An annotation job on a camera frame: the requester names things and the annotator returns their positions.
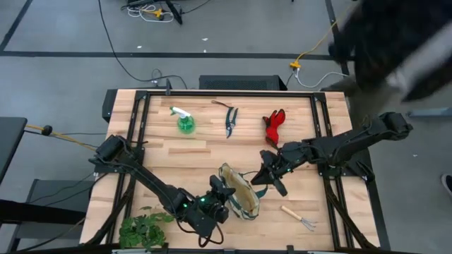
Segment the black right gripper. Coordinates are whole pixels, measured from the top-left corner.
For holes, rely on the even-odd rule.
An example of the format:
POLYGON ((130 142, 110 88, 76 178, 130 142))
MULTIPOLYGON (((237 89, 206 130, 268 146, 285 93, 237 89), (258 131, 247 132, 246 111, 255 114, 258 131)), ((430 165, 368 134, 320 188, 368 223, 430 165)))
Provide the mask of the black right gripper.
POLYGON ((276 190, 281 194, 281 196, 287 195, 287 189, 281 181, 283 174, 287 172, 283 169, 283 163, 281 158, 273 152, 268 150, 260 151, 261 158, 263 160, 263 165, 267 169, 259 170, 256 175, 252 178, 252 185, 266 185, 273 184, 276 190))

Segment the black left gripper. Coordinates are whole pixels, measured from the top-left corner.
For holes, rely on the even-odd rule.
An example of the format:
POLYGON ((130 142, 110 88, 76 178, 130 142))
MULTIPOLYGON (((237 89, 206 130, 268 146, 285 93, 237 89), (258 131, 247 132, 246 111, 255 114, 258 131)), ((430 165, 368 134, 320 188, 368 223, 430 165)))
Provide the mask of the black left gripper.
POLYGON ((229 217, 229 209, 225 203, 235 193, 235 189, 223 188, 222 181, 215 175, 210 176, 210 186, 212 192, 201 196, 201 210, 216 222, 223 224, 229 217))

